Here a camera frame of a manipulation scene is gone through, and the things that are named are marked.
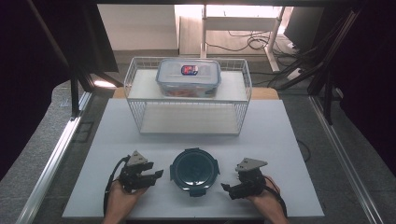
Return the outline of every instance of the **plastic food container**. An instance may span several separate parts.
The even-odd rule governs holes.
[[[220,66],[209,60],[164,59],[156,80],[165,96],[213,97],[221,82]]]

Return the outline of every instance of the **wall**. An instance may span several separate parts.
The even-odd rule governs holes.
[[[113,50],[178,49],[174,6],[98,7]]]

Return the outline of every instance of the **wooden edge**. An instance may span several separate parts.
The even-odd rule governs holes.
[[[272,88],[253,87],[252,100],[279,100],[277,91]]]
[[[125,93],[123,87],[116,88],[113,94],[113,98],[123,99]],[[272,88],[254,87],[251,93],[252,100],[279,100],[276,90]]]
[[[124,93],[123,87],[116,88],[116,90],[114,91],[114,94],[113,94],[113,98],[116,98],[116,99],[124,99],[125,98],[125,93]]]

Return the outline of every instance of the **gray floor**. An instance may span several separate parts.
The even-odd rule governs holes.
[[[152,50],[115,52],[119,63],[119,74],[111,74],[122,81],[129,61],[138,56],[177,56],[172,50]],[[246,56],[250,71],[269,72],[265,57]],[[274,75],[253,74],[253,83],[271,79]],[[309,146],[311,158],[306,163],[314,183],[325,217],[291,218],[291,223],[369,223],[361,208],[359,199],[340,162],[334,153],[323,127],[318,121],[313,106],[306,95],[309,79],[279,96],[287,109],[296,138]],[[71,190],[77,181],[79,170],[90,148],[94,132],[106,107],[108,97],[114,90],[97,89],[84,115],[78,134],[67,150],[55,179],[35,218],[35,223],[100,223],[100,220],[62,219],[62,212]],[[15,223],[32,192],[41,171],[44,169],[52,150],[70,118],[70,86],[64,83],[55,88],[52,104],[35,131],[30,142],[0,182],[0,223]],[[373,197],[384,223],[396,223],[396,180],[386,165],[361,133],[347,119],[338,102],[332,104],[333,127],[340,136],[346,151],[371,196]],[[300,145],[306,156],[306,148]]]

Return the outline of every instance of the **aluminum rail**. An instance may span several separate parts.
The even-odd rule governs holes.
[[[53,152],[49,157],[49,161],[47,162],[47,165],[45,166],[43,172],[41,173],[41,176],[35,184],[35,188],[33,189],[29,199],[23,207],[16,223],[32,223],[35,219],[35,215],[37,214],[37,211],[44,200],[44,197],[50,187],[53,177],[55,177],[56,171],[61,164],[64,153],[66,152],[70,140],[72,139],[72,136],[81,121],[81,116],[84,113],[84,110],[88,102],[90,101],[91,96],[92,94],[88,92],[84,92],[82,94],[81,99],[79,100],[80,112],[75,119],[70,119],[67,122],[66,127],[64,128],[64,132],[62,133],[58,143],[56,144],[55,149],[53,149]]]
[[[381,216],[378,213],[376,208],[375,202],[373,201],[369,191],[364,186],[361,178],[358,175],[355,167],[352,164],[352,161],[349,159],[346,150],[344,149],[341,140],[338,138],[338,135],[333,128],[333,126],[329,125],[324,118],[322,111],[323,108],[321,106],[320,101],[318,100],[317,96],[309,96],[309,100],[314,107],[320,123],[323,126],[323,129],[327,136],[332,143],[332,147],[334,148],[335,154],[338,157],[338,160],[341,163],[341,166],[346,173],[346,177],[348,178],[350,185],[352,186],[353,190],[355,191],[358,199],[361,203],[361,207],[363,208],[364,213],[366,214],[367,218],[369,219],[370,223],[379,224],[384,223]]]

